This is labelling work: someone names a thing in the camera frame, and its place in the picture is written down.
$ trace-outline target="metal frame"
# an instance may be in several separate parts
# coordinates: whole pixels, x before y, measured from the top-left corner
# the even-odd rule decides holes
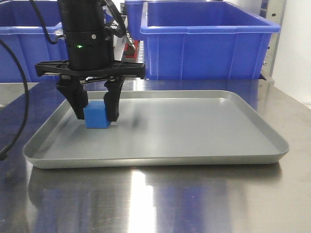
[[[287,0],[262,0],[260,16],[282,25]],[[272,34],[262,70],[272,76],[280,34]]]

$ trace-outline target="blue storage crate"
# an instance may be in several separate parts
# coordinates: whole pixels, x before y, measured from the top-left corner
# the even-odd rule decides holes
[[[223,1],[143,5],[146,78],[258,79],[280,26]]]
[[[135,40],[143,40],[143,35],[140,33],[140,23],[141,23],[142,7],[145,1],[148,1],[148,0],[125,0],[124,1],[126,5],[126,11],[127,11],[128,30]]]
[[[61,29],[56,1],[36,1],[52,40]],[[28,0],[10,0],[0,3],[0,39],[15,53],[29,82],[54,79],[54,76],[37,77],[35,64],[41,61],[65,60],[65,41],[49,44],[40,27],[39,20]],[[21,82],[19,71],[10,55],[0,48],[0,83]]]

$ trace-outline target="stainless steel table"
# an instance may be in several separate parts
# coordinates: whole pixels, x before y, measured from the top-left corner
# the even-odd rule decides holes
[[[127,81],[124,89],[220,86],[236,91],[288,140],[290,151],[279,163],[37,169],[22,147],[64,98],[54,83],[36,85],[27,127],[0,162],[0,232],[311,232],[310,109],[265,81]],[[101,90],[103,83],[87,89]],[[0,112],[0,147],[17,130],[22,106],[23,97]]]

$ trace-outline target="blue cube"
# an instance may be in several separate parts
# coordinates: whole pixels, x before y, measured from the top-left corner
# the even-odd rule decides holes
[[[83,109],[87,128],[106,129],[110,125],[107,119],[104,101],[90,101]]]

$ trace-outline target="gray tray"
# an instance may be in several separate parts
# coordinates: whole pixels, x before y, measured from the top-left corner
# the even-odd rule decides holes
[[[89,92],[102,100],[104,92]],[[24,155],[39,168],[271,164],[288,143],[228,91],[123,91],[120,117],[86,129],[65,101],[33,135]]]

